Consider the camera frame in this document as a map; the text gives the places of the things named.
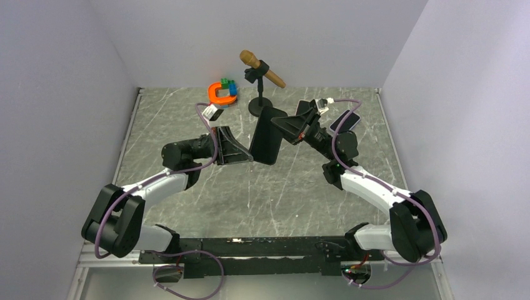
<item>microphone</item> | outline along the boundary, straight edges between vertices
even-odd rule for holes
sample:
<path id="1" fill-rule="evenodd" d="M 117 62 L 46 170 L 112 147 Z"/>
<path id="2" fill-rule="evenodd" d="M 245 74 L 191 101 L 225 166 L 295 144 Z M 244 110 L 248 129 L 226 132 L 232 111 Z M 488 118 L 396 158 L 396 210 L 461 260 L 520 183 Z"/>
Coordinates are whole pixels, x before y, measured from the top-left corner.
<path id="1" fill-rule="evenodd" d="M 254 69 L 259 68 L 259 66 L 261 65 L 261 61 L 259 61 L 255 57 L 254 53 L 248 50 L 241 51 L 239 58 L 244 64 Z M 267 77 L 270 81 L 272 81 L 272 83 L 279 86 L 280 88 L 285 88 L 285 82 L 271 70 L 267 71 L 267 73 L 264 76 Z"/>

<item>black stand base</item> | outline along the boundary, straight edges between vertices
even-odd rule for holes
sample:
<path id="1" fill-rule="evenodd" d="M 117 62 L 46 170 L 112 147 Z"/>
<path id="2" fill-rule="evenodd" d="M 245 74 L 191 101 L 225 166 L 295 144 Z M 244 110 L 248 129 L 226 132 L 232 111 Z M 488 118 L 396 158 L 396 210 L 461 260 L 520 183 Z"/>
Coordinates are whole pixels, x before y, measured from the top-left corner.
<path id="1" fill-rule="evenodd" d="M 267 99 L 265 97 L 262 97 L 261 101 L 260 101 L 259 97 L 256 97 L 256 98 L 250 100 L 250 102 L 249 102 L 249 112 L 254 117 L 259 117 L 259 115 L 261 114 L 261 111 L 263 110 L 263 107 L 265 107 L 265 106 L 271 106 L 272 107 L 273 103 L 269 99 Z"/>

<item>black phone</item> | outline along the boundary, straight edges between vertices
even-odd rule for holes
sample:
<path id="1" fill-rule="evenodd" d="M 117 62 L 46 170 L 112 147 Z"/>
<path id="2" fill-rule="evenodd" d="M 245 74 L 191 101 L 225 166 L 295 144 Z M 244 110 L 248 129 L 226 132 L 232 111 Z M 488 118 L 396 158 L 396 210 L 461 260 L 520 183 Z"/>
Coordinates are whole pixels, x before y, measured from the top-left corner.
<path id="1" fill-rule="evenodd" d="M 349 112 L 349 110 L 344 111 L 340 117 L 338 117 L 333 123 L 329 126 L 328 130 L 331 131 L 331 133 L 335 133 L 337 131 L 337 126 L 339 126 L 339 123 L 341 120 L 346 116 L 346 114 Z M 349 117 L 346 119 L 344 124 L 341 127 L 340 133 L 345 133 L 347 131 L 350 131 L 357 125 L 357 123 L 361 120 L 361 117 L 357 115 L 355 112 L 349 115 Z"/>

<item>green lego brick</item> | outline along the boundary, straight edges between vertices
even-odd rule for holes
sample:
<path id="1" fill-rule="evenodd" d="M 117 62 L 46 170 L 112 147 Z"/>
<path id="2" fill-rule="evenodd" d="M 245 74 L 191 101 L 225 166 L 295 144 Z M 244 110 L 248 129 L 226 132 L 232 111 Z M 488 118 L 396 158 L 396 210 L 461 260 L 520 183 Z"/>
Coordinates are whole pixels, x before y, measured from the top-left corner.
<path id="1" fill-rule="evenodd" d="M 226 78 L 221 78 L 221 89 L 227 89 L 228 88 L 228 85 L 229 85 L 228 81 L 229 80 L 226 79 Z"/>

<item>marble tabletop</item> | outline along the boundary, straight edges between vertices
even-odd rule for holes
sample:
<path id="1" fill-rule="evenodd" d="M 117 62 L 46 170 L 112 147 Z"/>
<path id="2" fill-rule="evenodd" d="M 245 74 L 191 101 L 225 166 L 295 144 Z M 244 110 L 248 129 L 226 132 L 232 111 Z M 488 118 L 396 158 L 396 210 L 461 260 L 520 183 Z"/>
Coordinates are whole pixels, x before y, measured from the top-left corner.
<path id="1" fill-rule="evenodd" d="M 255 87 L 237 89 L 237 104 L 220 117 L 237 140 L 249 146 L 256 117 L 247 105 Z M 207 102 L 206 88 L 145 89 L 134 117 L 116 184 L 138 182 L 160 171 L 161 148 L 170 142 L 207 133 L 194 104 Z M 354 128 L 359 156 L 370 173 L 404 188 L 398 160 L 374 89 L 340 87 L 265 88 L 275 107 L 293 115 L 300 99 L 354 98 L 362 101 Z M 337 103 L 321 118 L 329 125 L 349 104 Z M 258 162 L 204 169 L 187 191 L 153 206 L 145 224 L 164 224 L 184 238 L 343 235 L 353 226 L 382 224 L 386 216 L 349 192 L 329 185 L 321 166 L 327 160 L 306 143 L 283 141 L 273 166 Z"/>

